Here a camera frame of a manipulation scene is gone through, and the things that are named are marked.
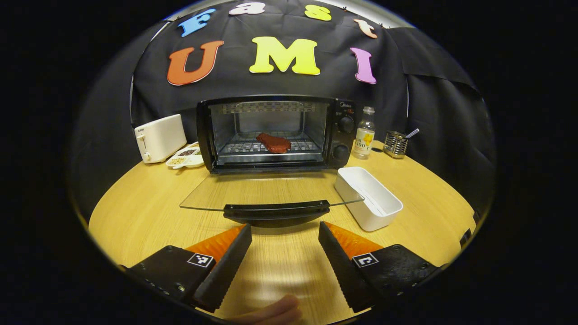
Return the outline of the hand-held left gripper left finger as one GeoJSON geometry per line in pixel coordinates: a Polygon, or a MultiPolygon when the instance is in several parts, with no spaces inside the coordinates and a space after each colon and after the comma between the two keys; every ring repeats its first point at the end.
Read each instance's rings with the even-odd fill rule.
{"type": "Polygon", "coordinates": [[[127,272],[174,301],[213,313],[251,242],[251,226],[242,224],[186,249],[167,245],[127,272]]]}

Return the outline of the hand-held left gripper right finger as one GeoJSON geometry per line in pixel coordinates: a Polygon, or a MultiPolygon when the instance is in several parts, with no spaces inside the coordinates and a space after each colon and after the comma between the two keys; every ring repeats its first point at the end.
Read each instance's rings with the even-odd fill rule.
{"type": "Polygon", "coordinates": [[[383,247],[332,223],[320,222],[318,240],[354,312],[407,295],[441,271],[401,244],[383,247]]]}

